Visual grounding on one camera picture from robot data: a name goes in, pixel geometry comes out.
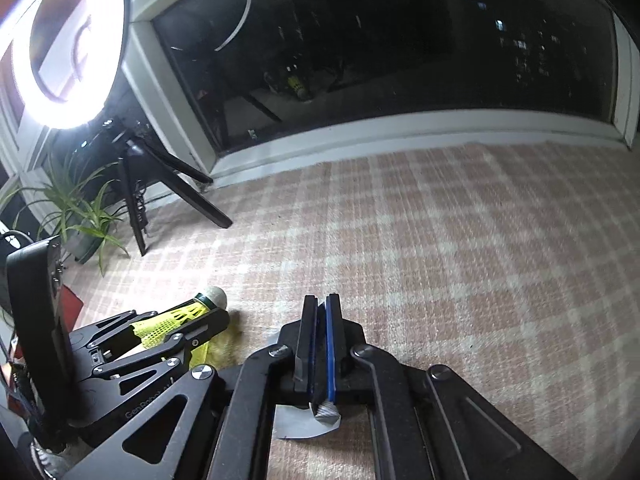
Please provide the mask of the black tripod stand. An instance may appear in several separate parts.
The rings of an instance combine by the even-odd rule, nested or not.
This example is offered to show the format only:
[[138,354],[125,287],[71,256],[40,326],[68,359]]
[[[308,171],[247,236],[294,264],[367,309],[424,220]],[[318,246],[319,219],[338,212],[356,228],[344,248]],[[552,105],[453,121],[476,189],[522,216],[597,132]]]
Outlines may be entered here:
[[148,252],[144,233],[149,225],[144,193],[148,184],[160,182],[193,209],[221,229],[229,229],[232,220],[218,207],[187,184],[182,174],[201,184],[213,184],[211,177],[159,148],[141,133],[125,126],[117,117],[105,119],[102,130],[112,137],[117,175],[129,223],[140,255]]

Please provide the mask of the yellow plastic shuttlecock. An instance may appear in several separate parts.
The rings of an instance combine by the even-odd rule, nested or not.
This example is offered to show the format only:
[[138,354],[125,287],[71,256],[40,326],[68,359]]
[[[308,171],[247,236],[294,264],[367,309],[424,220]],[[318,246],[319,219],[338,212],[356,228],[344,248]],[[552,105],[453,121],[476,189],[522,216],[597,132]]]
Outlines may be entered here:
[[149,350],[157,347],[169,334],[178,333],[179,328],[186,328],[190,322],[204,318],[216,309],[227,309],[227,295],[222,288],[212,286],[205,292],[199,292],[184,306],[165,311],[147,320],[134,322],[134,336],[140,339],[136,349]]

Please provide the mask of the red cardboard box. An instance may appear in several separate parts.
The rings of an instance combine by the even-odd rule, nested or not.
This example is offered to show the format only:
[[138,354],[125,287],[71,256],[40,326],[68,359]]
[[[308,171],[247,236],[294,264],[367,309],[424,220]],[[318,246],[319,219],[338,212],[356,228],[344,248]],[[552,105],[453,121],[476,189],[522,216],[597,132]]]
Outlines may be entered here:
[[28,285],[10,287],[18,345],[32,374],[70,374],[70,330],[84,305],[66,286],[57,292]]

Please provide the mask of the grey logo fabric pouch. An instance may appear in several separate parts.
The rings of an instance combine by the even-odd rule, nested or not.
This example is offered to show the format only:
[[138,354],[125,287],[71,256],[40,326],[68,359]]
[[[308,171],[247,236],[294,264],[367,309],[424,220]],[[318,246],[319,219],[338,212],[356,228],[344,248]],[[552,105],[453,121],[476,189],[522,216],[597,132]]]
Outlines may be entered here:
[[278,440],[309,440],[322,437],[341,426],[342,416],[330,401],[315,408],[277,405],[272,435]]

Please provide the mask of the large potted spider plant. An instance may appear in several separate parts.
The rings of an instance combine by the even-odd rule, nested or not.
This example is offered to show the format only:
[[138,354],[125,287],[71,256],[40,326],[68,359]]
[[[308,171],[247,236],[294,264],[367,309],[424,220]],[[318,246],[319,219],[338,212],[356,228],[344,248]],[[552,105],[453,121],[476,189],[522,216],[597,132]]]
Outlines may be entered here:
[[62,165],[49,162],[44,170],[46,180],[32,185],[15,183],[1,194],[3,207],[17,197],[24,202],[10,215],[10,226],[15,228],[24,212],[33,206],[50,206],[52,209],[39,221],[35,239],[57,235],[64,245],[88,240],[93,247],[90,256],[96,258],[99,272],[104,275],[109,252],[119,250],[125,257],[130,256],[118,236],[125,207],[111,203],[119,184],[119,178],[112,175],[115,167],[114,162],[108,162],[93,169],[88,165],[77,168],[74,156],[67,157]]

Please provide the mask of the plaid beige table cloth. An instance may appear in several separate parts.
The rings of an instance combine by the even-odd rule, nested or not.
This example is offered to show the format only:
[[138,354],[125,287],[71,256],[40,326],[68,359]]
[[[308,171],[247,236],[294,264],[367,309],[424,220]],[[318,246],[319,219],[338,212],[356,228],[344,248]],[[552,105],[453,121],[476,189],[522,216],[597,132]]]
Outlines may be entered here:
[[224,289],[242,356],[336,292],[403,363],[452,367],[576,477],[603,479],[639,428],[639,155],[468,144],[327,162],[182,203],[152,244],[74,266],[80,324]]

